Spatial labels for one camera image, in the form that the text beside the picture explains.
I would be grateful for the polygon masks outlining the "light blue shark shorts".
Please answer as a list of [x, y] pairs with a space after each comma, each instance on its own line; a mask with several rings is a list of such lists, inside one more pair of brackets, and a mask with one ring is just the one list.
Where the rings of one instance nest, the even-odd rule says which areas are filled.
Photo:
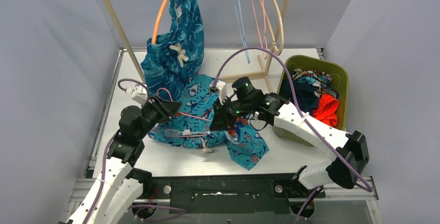
[[[202, 149], [211, 152], [219, 145], [225, 145], [230, 158], [238, 165], [251, 170], [259, 160], [269, 151], [263, 137], [243, 117], [239, 117], [232, 129], [228, 131], [211, 131], [210, 124], [214, 117], [213, 104], [218, 96], [209, 91], [209, 85], [214, 79], [207, 75], [192, 76], [175, 102], [182, 103], [178, 112], [188, 113], [197, 117], [206, 118], [203, 121], [186, 116], [175, 116], [172, 120], [158, 124], [148, 134], [148, 137], [164, 144], [187, 149]], [[211, 131], [203, 137], [165, 137], [165, 131], [193, 132]]]

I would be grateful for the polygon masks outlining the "comic print shorts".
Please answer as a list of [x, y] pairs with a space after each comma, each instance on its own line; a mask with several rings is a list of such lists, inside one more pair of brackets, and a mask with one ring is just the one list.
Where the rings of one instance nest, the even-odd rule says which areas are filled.
[[339, 98], [339, 92], [330, 87], [333, 78], [328, 73], [315, 70], [294, 69], [291, 72], [291, 77], [297, 83], [312, 86], [317, 97], [329, 94], [336, 99]]

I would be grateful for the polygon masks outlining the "light blue hanger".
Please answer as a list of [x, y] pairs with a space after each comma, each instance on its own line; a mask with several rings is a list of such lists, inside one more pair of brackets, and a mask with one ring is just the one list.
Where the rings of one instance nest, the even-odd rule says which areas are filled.
[[235, 9], [237, 24], [238, 24], [238, 30], [240, 33], [241, 42], [243, 45], [243, 48], [247, 47], [246, 39], [245, 39], [245, 29], [244, 29], [244, 21], [242, 16], [242, 8], [241, 8], [241, 2], [240, 0], [232, 0], [233, 6]]

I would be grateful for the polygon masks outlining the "navy blue shorts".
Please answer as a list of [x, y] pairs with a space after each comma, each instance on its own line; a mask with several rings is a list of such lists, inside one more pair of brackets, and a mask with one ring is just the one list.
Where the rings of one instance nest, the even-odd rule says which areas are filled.
[[[320, 90], [320, 87], [315, 87], [308, 83], [298, 83], [296, 81], [293, 82], [293, 85], [300, 110], [312, 114], [319, 106], [320, 95], [318, 90]], [[294, 103], [293, 94], [288, 80], [284, 80], [281, 83], [279, 95]]]

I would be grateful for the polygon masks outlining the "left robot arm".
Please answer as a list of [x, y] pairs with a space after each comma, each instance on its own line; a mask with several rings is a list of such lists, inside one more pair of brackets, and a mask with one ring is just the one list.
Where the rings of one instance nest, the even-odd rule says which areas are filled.
[[145, 148], [143, 139], [158, 124], [173, 119], [182, 103], [154, 96], [142, 107], [125, 107], [119, 129], [104, 150], [102, 170], [66, 223], [117, 223], [138, 197], [152, 193], [150, 172], [134, 166]]

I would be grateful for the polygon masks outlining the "orange wooden hanger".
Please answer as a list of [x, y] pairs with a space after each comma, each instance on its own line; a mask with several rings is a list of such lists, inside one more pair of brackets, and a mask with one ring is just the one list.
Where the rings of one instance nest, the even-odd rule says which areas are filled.
[[155, 25], [154, 25], [154, 29], [153, 29], [152, 39], [151, 39], [151, 44], [153, 44], [153, 45], [157, 41], [157, 35], [158, 35], [159, 27], [160, 27], [160, 22], [161, 22], [161, 19], [162, 19], [162, 15], [163, 15], [165, 6], [167, 5], [168, 1], [169, 0], [163, 0], [162, 3], [161, 3], [161, 6], [159, 8], [159, 11], [158, 11], [158, 14], [157, 14], [157, 17], [156, 17], [156, 21], [155, 21]]

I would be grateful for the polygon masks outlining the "pink wire hanger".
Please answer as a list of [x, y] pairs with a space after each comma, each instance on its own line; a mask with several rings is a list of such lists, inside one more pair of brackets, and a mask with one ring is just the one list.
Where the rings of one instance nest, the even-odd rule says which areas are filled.
[[257, 30], [257, 34], [258, 34], [258, 39], [259, 39], [260, 47], [268, 49], [268, 42], [267, 42], [267, 38], [266, 38], [267, 22], [266, 22], [265, 1], [264, 0], [260, 0], [260, 6], [261, 6], [261, 9], [262, 9], [263, 30], [264, 30], [263, 35], [261, 34], [261, 31], [260, 31], [260, 28], [259, 28], [259, 21], [258, 21], [258, 18], [257, 18], [257, 13], [256, 13], [256, 7], [255, 7], [254, 0], [251, 0], [251, 5], [252, 5], [252, 9], [253, 9], [253, 15], [254, 15], [254, 20], [255, 20], [255, 24], [256, 24], [256, 30]]

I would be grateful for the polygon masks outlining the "light wooden hanger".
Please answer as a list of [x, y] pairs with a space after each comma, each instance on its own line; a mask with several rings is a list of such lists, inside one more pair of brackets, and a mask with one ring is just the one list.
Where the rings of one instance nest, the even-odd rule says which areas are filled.
[[[268, 42], [268, 49], [276, 55], [280, 55], [284, 49], [284, 26], [281, 10], [277, 0], [264, 0], [267, 22], [266, 38]], [[257, 5], [260, 7], [261, 14], [262, 9], [260, 6], [260, 0], [256, 0]], [[259, 20], [259, 28], [263, 35], [263, 19]]]

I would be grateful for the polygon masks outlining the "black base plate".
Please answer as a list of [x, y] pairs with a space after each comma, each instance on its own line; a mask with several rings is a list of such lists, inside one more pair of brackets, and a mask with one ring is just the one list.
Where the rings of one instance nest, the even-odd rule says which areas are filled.
[[171, 214], [287, 214], [292, 203], [301, 204], [311, 192], [293, 173], [153, 177], [134, 203], [168, 203]]

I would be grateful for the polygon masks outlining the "green plastic basket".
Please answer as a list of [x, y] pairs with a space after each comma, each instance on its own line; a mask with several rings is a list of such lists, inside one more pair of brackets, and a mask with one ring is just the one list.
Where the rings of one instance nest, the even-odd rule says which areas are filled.
[[339, 102], [339, 107], [336, 111], [336, 115], [338, 117], [338, 124], [334, 128], [337, 128], [339, 130], [344, 130], [346, 128], [345, 118], [346, 118], [346, 110], [348, 105], [348, 89], [349, 89], [349, 77], [345, 69], [343, 69], [340, 65], [336, 63], [322, 61], [304, 55], [294, 55], [288, 58], [287, 61], [285, 62], [285, 66], [287, 67], [289, 73], [287, 74], [286, 72], [282, 72], [277, 89], [278, 93], [280, 90], [281, 83], [284, 80], [288, 80], [288, 78], [291, 77], [291, 72], [294, 69], [322, 71], [332, 76], [333, 81], [331, 82], [330, 87], [333, 90], [339, 92], [339, 98], [337, 98]]

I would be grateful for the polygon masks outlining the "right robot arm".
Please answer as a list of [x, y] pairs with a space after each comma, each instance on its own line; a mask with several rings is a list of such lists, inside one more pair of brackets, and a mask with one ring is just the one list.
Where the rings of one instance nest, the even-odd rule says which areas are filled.
[[239, 117], [248, 115], [267, 124], [292, 132], [316, 147], [327, 159], [316, 165], [304, 165], [292, 181], [293, 192], [306, 196], [312, 189], [335, 183], [345, 189], [354, 187], [372, 191], [361, 173], [369, 162], [366, 137], [359, 131], [348, 133], [330, 127], [301, 111], [292, 102], [276, 93], [264, 94], [253, 87], [248, 77], [232, 84], [236, 100], [227, 95], [226, 84], [214, 80], [209, 90], [217, 94], [213, 104], [212, 131], [228, 131]]

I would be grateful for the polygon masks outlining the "teal shark print shorts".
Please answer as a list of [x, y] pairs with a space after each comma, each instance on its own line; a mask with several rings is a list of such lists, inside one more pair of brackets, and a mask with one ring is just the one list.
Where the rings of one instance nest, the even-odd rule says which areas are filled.
[[170, 0], [171, 27], [167, 33], [149, 38], [147, 54], [141, 62], [151, 96], [178, 98], [204, 58], [204, 26], [197, 0]]

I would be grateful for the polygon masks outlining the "orange shorts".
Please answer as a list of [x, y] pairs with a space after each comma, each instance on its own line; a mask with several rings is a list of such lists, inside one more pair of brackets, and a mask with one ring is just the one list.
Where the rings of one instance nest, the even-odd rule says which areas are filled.
[[338, 107], [339, 102], [335, 97], [323, 94], [319, 99], [318, 108], [313, 110], [312, 116], [330, 127], [335, 127], [338, 124], [336, 115]]

